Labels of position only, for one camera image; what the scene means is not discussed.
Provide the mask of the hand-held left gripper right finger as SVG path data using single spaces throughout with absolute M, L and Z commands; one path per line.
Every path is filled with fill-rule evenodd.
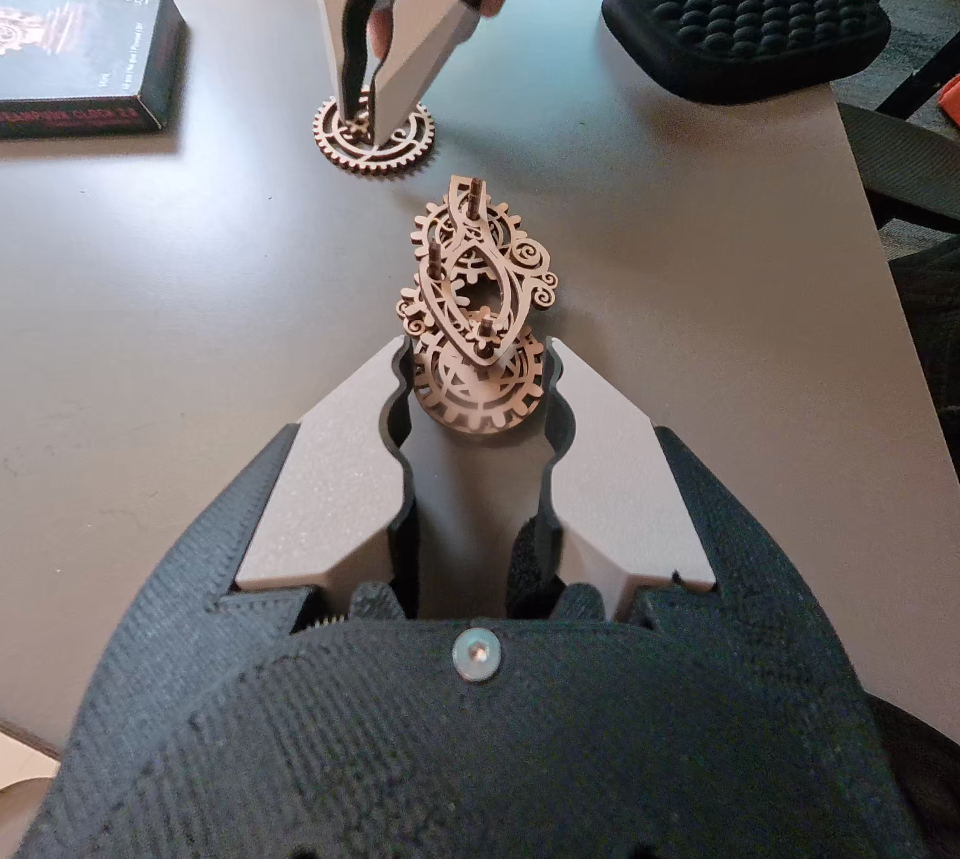
M 652 420 L 556 337 L 544 351 L 544 433 L 554 454 L 539 494 L 539 565 L 589 585 L 607 620 L 640 589 L 716 585 Z

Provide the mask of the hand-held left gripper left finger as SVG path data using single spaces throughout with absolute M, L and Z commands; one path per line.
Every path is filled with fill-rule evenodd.
M 301 418 L 236 575 L 246 591 L 417 583 L 413 344 L 396 337 Z

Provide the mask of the wooden gear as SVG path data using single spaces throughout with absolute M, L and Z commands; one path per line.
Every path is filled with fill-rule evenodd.
M 371 96 L 371 87 L 363 86 L 358 120 L 353 123 L 341 118 L 336 97 L 325 101 L 312 121 L 318 149 L 333 166 L 365 178 L 389 178 L 419 168 L 431 153 L 436 135 L 428 109 L 417 104 L 389 140 L 377 145 L 368 129 Z

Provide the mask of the wooden gear clock assembly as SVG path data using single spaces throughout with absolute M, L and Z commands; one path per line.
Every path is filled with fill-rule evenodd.
M 528 319 L 556 300 L 546 248 L 487 183 L 454 174 L 411 233 L 416 270 L 396 313 L 414 341 L 414 393 L 445 427 L 491 436 L 517 427 L 544 393 L 544 344 Z

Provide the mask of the grey desk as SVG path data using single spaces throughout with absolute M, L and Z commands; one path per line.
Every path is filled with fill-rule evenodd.
M 175 0 L 164 135 L 2 142 L 2 722 L 61 754 L 23 857 L 926 857 L 868 693 L 958 736 L 958 484 L 828 88 L 654 85 L 601 0 L 512 0 L 429 165 L 318 154 L 315 0 Z M 452 620 L 238 589 L 299 414 L 400 332 L 413 217 L 486 179 L 542 328 L 656 423 L 718 588 L 502 610 L 551 449 L 410 444 Z

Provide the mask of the black puzzle box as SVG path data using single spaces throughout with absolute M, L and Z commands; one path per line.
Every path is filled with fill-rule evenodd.
M 2 139 L 162 131 L 185 38 L 174 0 L 1 0 Z

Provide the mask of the large punched wooden part sheet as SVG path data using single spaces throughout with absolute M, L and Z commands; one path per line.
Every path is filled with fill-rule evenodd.
M 40 812 L 61 763 L 1 730 L 1 857 L 13 857 Z

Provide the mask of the black office chair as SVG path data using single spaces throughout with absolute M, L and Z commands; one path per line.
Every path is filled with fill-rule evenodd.
M 955 33 L 878 109 L 838 105 L 878 229 L 899 219 L 958 234 L 958 144 L 908 121 L 958 77 L 958 65 L 959 34 Z

